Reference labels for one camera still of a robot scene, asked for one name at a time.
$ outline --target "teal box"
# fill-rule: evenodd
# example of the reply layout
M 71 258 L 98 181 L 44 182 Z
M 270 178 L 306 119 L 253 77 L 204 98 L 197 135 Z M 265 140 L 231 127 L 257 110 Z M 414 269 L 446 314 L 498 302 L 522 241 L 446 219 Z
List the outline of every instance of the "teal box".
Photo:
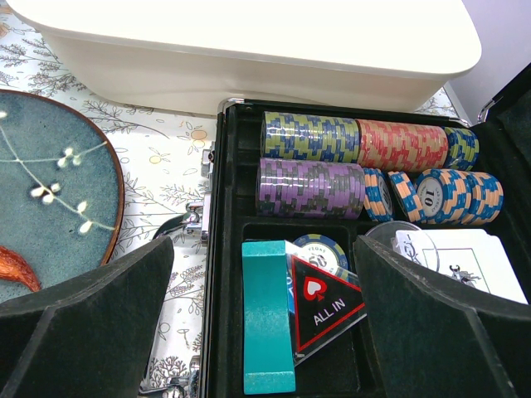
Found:
M 243 259 L 243 391 L 295 391 L 283 240 L 246 242 Z

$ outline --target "white container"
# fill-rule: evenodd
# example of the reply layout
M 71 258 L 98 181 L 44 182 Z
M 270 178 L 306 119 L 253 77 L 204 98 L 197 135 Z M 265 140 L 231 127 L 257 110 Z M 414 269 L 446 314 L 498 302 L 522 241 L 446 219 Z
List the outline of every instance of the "white container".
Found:
M 226 98 L 412 111 L 480 59 L 461 0 L 8 0 L 74 75 L 121 103 Z

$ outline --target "table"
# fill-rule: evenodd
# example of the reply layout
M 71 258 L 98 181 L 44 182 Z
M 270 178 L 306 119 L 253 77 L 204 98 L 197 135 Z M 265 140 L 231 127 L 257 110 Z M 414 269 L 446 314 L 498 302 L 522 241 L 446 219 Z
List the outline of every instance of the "table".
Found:
M 105 133 L 117 152 L 125 184 L 124 219 L 112 260 L 150 241 L 169 218 L 202 198 L 202 149 L 216 134 L 214 117 L 131 104 L 91 93 L 33 28 L 0 1 L 0 88 L 26 91 L 79 110 Z M 457 117 L 444 89 L 417 113 Z M 186 376 L 201 353 L 206 250 L 199 240 L 173 237 L 175 261 L 151 357 L 151 386 Z

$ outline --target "ceramic plate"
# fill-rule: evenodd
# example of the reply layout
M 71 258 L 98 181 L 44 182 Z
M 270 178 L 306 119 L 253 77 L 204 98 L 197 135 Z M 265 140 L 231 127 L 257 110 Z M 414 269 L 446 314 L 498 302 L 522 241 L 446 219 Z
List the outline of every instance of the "ceramic plate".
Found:
M 43 289 L 105 264 L 123 209 L 119 160 L 95 124 L 56 101 L 0 90 L 0 245 Z M 0 280 L 0 303 L 29 293 Z

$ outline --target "open case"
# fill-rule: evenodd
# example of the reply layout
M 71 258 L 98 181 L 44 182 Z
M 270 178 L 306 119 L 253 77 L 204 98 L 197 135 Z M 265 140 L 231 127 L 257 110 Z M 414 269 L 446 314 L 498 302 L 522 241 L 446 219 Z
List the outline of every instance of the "open case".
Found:
M 526 136 L 531 127 L 529 88 L 530 67 L 491 101 L 484 112 L 488 116 L 471 129 L 480 141 L 474 170 L 496 176 L 505 192 L 504 209 L 484 228 L 501 239 L 522 290 L 531 299 L 531 225 L 527 221 L 531 211 L 531 138 Z M 353 244 L 377 224 L 365 211 L 356 221 L 257 216 L 256 174 L 264 111 L 463 127 L 447 117 L 254 100 L 222 109 L 218 115 L 207 259 L 200 390 L 204 397 L 244 396 L 241 243 L 247 239 L 294 240 L 309 233 L 326 235 L 348 252 L 351 270 L 356 272 Z M 405 220 L 400 211 L 397 219 Z M 365 321 L 297 366 L 295 377 L 296 392 L 282 396 L 386 395 L 371 330 Z

